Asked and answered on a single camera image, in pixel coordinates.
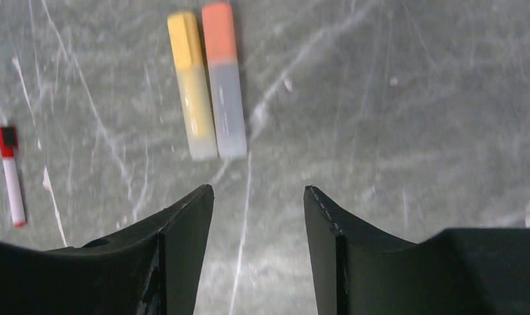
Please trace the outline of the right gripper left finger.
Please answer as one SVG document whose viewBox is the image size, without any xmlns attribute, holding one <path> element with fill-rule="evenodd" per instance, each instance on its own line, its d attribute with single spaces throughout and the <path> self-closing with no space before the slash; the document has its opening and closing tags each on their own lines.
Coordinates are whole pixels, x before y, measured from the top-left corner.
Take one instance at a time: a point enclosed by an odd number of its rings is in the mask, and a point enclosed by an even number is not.
<svg viewBox="0 0 530 315">
<path fill-rule="evenodd" d="M 202 185 L 83 247 L 0 242 L 0 314 L 192 314 L 213 201 Z"/>
</svg>

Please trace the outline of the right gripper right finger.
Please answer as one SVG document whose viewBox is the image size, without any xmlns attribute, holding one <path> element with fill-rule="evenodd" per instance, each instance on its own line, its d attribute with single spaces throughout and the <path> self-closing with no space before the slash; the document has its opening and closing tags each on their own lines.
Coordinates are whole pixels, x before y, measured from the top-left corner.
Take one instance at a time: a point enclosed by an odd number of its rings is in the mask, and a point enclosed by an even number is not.
<svg viewBox="0 0 530 315">
<path fill-rule="evenodd" d="M 530 228 L 448 228 L 412 243 L 315 186 L 303 199 L 319 314 L 530 314 Z"/>
</svg>

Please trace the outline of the orange highlighter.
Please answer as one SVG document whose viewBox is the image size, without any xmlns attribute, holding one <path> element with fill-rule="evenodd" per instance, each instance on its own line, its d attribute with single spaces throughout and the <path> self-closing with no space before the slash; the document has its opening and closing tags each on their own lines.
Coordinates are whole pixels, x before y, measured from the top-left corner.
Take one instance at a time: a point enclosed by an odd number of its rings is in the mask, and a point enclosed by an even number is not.
<svg viewBox="0 0 530 315">
<path fill-rule="evenodd" d="M 248 149 L 232 7 L 222 1 L 203 6 L 202 25 L 218 152 L 226 159 L 244 158 Z"/>
</svg>

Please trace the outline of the yellow highlighter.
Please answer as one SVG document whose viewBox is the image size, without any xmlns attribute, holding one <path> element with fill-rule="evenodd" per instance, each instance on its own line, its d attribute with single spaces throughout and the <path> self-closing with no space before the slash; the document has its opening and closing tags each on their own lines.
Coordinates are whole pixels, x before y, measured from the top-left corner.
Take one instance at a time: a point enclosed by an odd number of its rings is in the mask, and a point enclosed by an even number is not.
<svg viewBox="0 0 530 315">
<path fill-rule="evenodd" d="M 196 161 L 215 159 L 217 141 L 198 21 L 193 12 L 176 12 L 168 16 L 167 28 L 190 156 Z"/>
</svg>

